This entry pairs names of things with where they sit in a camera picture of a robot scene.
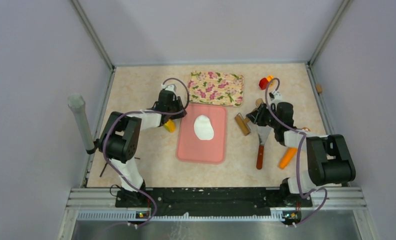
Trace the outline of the wooden rolling pin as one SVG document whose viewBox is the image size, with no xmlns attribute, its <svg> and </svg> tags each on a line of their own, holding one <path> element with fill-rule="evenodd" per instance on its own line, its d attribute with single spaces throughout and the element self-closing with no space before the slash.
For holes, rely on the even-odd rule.
<svg viewBox="0 0 396 240">
<path fill-rule="evenodd" d="M 261 103 L 264 103 L 263 99 L 258 98 L 255 101 L 256 108 L 251 113 L 257 113 L 258 112 L 257 108 Z M 249 127 L 249 123 L 252 123 L 252 122 L 250 122 L 250 120 L 246 117 L 246 115 L 245 115 L 245 117 L 243 117 L 241 113 L 238 113 L 234 117 L 234 121 L 236 122 L 237 126 L 239 127 L 240 131 L 242 132 L 242 134 L 244 136 L 247 136 L 251 133 L 251 128 Z"/>
</svg>

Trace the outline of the metal scraper wooden handle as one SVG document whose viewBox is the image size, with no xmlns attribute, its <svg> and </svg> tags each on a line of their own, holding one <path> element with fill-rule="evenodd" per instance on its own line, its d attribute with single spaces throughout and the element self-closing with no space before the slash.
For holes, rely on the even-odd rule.
<svg viewBox="0 0 396 240">
<path fill-rule="evenodd" d="M 258 126 L 257 133 L 258 133 L 258 152 L 257 152 L 257 160 L 256 160 L 256 168 L 261 170 L 263 168 L 264 162 L 264 150 L 265 150 L 265 143 L 272 131 L 272 128 L 269 126 Z"/>
</svg>

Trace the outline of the white dough ball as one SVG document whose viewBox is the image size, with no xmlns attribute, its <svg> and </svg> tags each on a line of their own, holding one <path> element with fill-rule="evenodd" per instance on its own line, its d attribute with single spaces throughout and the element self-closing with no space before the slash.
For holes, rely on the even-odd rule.
<svg viewBox="0 0 396 240">
<path fill-rule="evenodd" d="M 199 115 L 193 124 L 196 137 L 201 141 L 210 141 L 214 138 L 215 132 L 210 119 L 205 115 Z"/>
</svg>

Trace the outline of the pink plastic tray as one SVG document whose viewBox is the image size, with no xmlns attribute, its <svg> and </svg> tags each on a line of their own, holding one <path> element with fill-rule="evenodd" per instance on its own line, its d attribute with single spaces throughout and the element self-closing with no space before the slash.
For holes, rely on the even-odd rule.
<svg viewBox="0 0 396 240">
<path fill-rule="evenodd" d="M 218 165 L 225 159 L 227 111 L 191 103 L 181 119 L 176 157 L 182 162 Z"/>
</svg>

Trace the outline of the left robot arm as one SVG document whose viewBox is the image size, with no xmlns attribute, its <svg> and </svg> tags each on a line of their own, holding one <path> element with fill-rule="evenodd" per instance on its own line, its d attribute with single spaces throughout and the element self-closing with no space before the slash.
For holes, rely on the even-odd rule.
<svg viewBox="0 0 396 240">
<path fill-rule="evenodd" d="M 173 86 L 163 88 L 158 100 L 146 110 L 121 113 L 113 111 L 98 140 L 105 161 L 119 174 L 122 193 L 135 207 L 146 202 L 145 181 L 136 165 L 135 154 L 141 131 L 158 128 L 187 114 Z"/>
</svg>

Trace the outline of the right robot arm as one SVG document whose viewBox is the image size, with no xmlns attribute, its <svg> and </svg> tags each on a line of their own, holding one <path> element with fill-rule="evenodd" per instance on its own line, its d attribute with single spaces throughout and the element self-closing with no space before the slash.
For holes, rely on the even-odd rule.
<svg viewBox="0 0 396 240">
<path fill-rule="evenodd" d="M 246 115 L 260 130 L 273 132 L 275 140 L 288 148 L 296 149 L 296 160 L 305 151 L 307 171 L 300 172 L 296 164 L 296 188 L 288 186 L 279 192 L 285 206 L 293 206 L 300 198 L 306 199 L 327 184 L 343 184 L 355 180 L 357 171 L 345 137 L 341 134 L 315 135 L 294 125 L 294 107 L 281 101 L 262 102 Z"/>
</svg>

